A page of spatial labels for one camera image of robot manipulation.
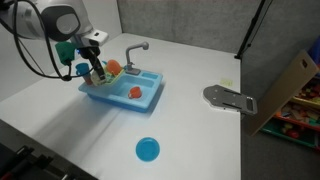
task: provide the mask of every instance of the gray bracket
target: gray bracket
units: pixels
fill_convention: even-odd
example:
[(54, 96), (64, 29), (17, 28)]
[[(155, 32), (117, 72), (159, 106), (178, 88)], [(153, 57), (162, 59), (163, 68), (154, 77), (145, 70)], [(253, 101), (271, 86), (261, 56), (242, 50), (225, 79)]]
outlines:
[(254, 98), (219, 85), (205, 88), (203, 96), (211, 105), (224, 110), (232, 109), (247, 115), (254, 115), (258, 112), (257, 102)]

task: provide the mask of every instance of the gray faucet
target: gray faucet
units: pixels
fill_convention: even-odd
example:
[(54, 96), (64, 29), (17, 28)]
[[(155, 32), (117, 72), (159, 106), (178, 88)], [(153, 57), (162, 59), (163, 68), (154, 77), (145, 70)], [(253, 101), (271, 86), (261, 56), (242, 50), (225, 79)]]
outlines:
[(136, 44), (136, 45), (132, 45), (132, 46), (129, 46), (126, 50), (126, 56), (127, 56), (127, 70), (126, 70), (126, 73), (128, 74), (132, 74), (132, 75), (138, 75), (140, 73), (140, 69), (136, 69), (136, 68), (132, 68), (132, 65), (133, 62), (130, 61), (130, 56), (129, 56), (129, 51), (131, 49), (137, 49), (137, 48), (140, 48), (142, 47), (143, 50), (148, 50), (149, 49), (149, 43), (147, 42), (143, 42), (143, 43), (140, 43), (140, 44)]

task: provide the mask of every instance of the black pole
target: black pole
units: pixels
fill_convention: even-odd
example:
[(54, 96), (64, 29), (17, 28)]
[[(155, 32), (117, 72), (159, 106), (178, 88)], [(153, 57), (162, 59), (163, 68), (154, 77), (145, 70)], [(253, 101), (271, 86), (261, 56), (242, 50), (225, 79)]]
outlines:
[(249, 29), (248, 29), (247, 33), (246, 33), (246, 36), (244, 37), (244, 39), (242, 41), (240, 49), (239, 49), (237, 55), (234, 56), (234, 58), (242, 60), (242, 55), (244, 53), (244, 49), (246, 48), (246, 45), (247, 45), (248, 40), (249, 40), (249, 38), (250, 38), (250, 36), (252, 34), (252, 31), (253, 31), (254, 27), (256, 26), (256, 24), (258, 22), (259, 16), (261, 14), (261, 10), (262, 10), (265, 2), (266, 2), (266, 0), (261, 0), (260, 5), (259, 5), (259, 7), (257, 9), (257, 12), (256, 12), (256, 14), (254, 15), (254, 17), (251, 20), (251, 24), (249, 26)]

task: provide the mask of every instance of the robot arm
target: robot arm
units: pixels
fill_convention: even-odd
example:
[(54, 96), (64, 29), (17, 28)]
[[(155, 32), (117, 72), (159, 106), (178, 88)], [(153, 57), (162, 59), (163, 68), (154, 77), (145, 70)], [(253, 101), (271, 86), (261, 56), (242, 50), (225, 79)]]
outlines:
[[(99, 46), (108, 39), (108, 34), (95, 29), (89, 19), (82, 0), (29, 0), (38, 9), (42, 23), (35, 9), (23, 0), (17, 0), (17, 33), (28, 39), (45, 39), (43, 28), (49, 39), (71, 42), (78, 48), (84, 59), (89, 59), (101, 81), (105, 80), (104, 70), (97, 56)], [(13, 0), (0, 0), (0, 19), (11, 29), (13, 27)]]

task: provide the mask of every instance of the white wall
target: white wall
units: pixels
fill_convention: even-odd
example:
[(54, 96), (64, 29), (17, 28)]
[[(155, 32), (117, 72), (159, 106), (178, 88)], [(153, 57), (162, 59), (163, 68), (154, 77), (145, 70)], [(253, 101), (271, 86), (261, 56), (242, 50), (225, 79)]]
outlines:
[[(116, 0), (83, 0), (92, 25), (109, 34), (109, 40), (122, 33)], [(46, 74), (54, 72), (45, 43), (38, 40), (24, 41)], [(0, 101), (39, 81), (23, 63), (14, 45), (13, 37), (0, 26)]]

